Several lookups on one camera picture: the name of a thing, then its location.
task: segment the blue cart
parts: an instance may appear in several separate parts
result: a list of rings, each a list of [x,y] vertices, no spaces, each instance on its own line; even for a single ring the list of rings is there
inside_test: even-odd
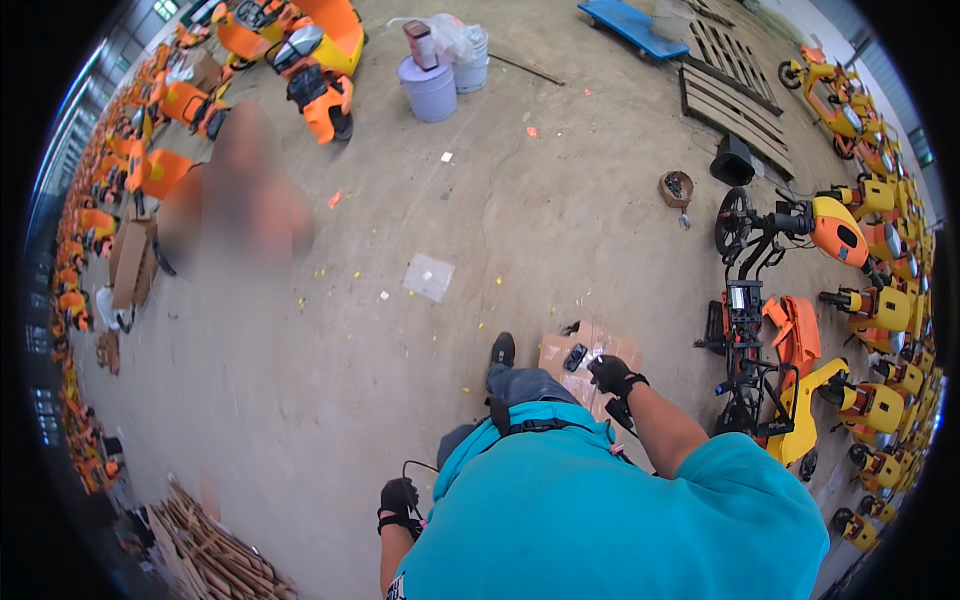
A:
[[[640,49],[641,58],[672,59],[690,51],[690,47],[681,41],[667,41],[651,34],[650,25],[654,20],[626,2],[587,0],[578,4],[577,8],[590,15],[590,27],[603,23],[630,40]]]

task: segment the black shoe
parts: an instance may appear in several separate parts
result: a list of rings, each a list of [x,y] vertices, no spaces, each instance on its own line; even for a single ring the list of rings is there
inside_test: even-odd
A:
[[[492,363],[503,363],[512,369],[514,367],[515,358],[516,344],[514,344],[514,336],[512,336],[508,331],[504,331],[500,335],[496,336],[496,341],[493,342],[493,350],[490,353],[490,361]]]

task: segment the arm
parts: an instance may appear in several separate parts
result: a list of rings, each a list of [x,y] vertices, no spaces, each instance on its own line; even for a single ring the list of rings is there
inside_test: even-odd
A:
[[[657,473],[673,479],[684,459],[707,441],[707,432],[676,404],[638,381],[627,396],[636,436]]]
[[[396,515],[393,511],[383,511],[380,517]],[[410,531],[402,525],[390,523],[380,530],[380,595],[387,596],[387,589],[394,580],[400,560],[414,547]]]

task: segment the hand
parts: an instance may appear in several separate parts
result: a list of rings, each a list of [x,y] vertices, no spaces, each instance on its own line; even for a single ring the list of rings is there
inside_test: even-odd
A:
[[[587,369],[593,373],[590,383],[597,384],[601,394],[613,392],[614,396],[626,398],[638,381],[648,383],[647,378],[638,372],[632,372],[622,359],[611,354],[597,356]]]
[[[420,495],[417,494],[417,488],[409,477],[402,479],[391,479],[387,485],[383,486],[380,492],[380,510],[392,511],[398,515],[410,515],[410,509],[417,506],[420,501]]]

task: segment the jeans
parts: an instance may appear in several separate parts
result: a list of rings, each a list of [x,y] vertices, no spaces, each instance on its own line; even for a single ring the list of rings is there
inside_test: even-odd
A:
[[[511,369],[503,363],[492,363],[487,371],[487,391],[497,396],[507,407],[517,406],[523,402],[566,402],[580,404],[573,395],[550,373],[543,369]],[[476,424],[460,425],[440,440],[440,449],[437,450],[437,469],[443,468],[446,459],[460,442],[465,440],[482,421]]]

